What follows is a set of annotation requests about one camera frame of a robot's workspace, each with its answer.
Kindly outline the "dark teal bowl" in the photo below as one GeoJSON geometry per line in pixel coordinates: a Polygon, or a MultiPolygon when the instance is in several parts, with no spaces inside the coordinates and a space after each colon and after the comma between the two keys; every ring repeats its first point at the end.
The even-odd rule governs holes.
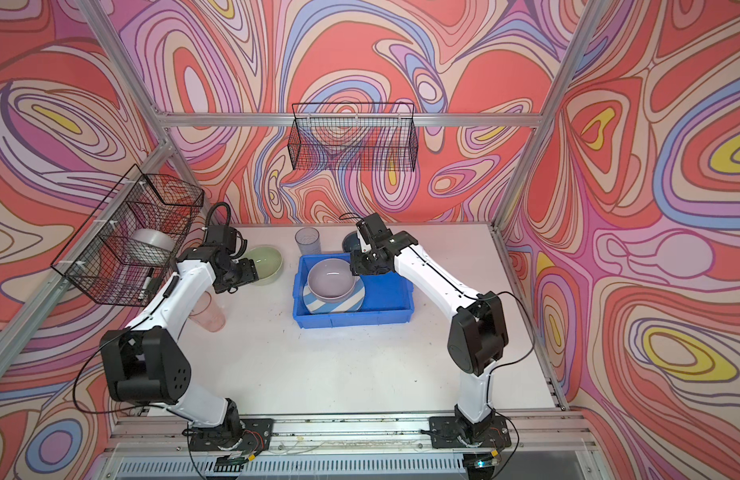
{"type": "Polygon", "coordinates": [[[361,242],[356,231],[346,235],[342,241],[342,249],[345,253],[351,253],[361,249],[361,242]]]}

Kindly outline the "light green bowl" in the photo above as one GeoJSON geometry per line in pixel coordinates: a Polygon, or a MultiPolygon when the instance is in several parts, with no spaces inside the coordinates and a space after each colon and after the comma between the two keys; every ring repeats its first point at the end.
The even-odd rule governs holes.
{"type": "Polygon", "coordinates": [[[281,275],[284,260],[281,252],[270,245],[262,245],[249,250],[245,258],[254,262],[258,274],[255,286],[274,283],[281,275]]]}

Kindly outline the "blue plastic bin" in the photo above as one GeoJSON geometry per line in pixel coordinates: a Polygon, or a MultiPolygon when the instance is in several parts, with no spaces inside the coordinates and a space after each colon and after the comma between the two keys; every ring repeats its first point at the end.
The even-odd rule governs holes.
{"type": "Polygon", "coordinates": [[[415,311],[413,284],[396,273],[380,276],[358,277],[355,292],[361,304],[346,312],[326,311],[323,307],[311,312],[307,300],[316,301],[311,293],[306,294],[308,274],[320,261],[340,259],[349,261],[348,253],[305,255],[299,259],[294,276],[292,315],[302,329],[341,328],[354,326],[377,326],[408,323],[415,311]]]}

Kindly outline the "lilac grey bowl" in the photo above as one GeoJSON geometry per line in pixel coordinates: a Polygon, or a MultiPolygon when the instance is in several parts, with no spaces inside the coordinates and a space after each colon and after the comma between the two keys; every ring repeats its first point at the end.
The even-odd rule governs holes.
{"type": "Polygon", "coordinates": [[[349,262],[339,258],[321,260],[310,269],[307,279],[311,292],[326,303],[346,299],[357,282],[349,262]]]}

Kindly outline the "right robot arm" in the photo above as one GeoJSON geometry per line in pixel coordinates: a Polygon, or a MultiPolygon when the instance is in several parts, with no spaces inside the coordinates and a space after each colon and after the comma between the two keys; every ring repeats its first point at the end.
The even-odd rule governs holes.
{"type": "Polygon", "coordinates": [[[467,448],[490,444],[498,452],[511,444],[511,419],[492,403],[493,374],[523,362],[535,352],[536,341],[521,357],[502,362],[509,332],[501,297],[503,291],[481,293],[458,280],[435,261],[419,240],[407,231],[393,232],[377,213],[362,217],[344,213],[342,220],[356,221],[359,246],[350,251],[355,276],[395,273],[422,291],[450,320],[447,351],[461,370],[459,399],[454,407],[455,433],[427,434],[434,444],[461,443],[467,448]]]}

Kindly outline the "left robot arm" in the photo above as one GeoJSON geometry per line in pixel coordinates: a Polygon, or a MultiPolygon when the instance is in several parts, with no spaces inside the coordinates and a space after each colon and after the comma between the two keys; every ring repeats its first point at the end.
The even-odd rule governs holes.
{"type": "Polygon", "coordinates": [[[202,243],[177,257],[169,280],[144,310],[125,328],[108,331],[96,353],[121,411],[163,409],[186,421],[190,445],[232,451],[246,433],[238,407],[193,380],[178,338],[205,293],[234,293],[259,275],[244,256],[246,239],[230,222],[207,221],[203,231],[202,243]]]}

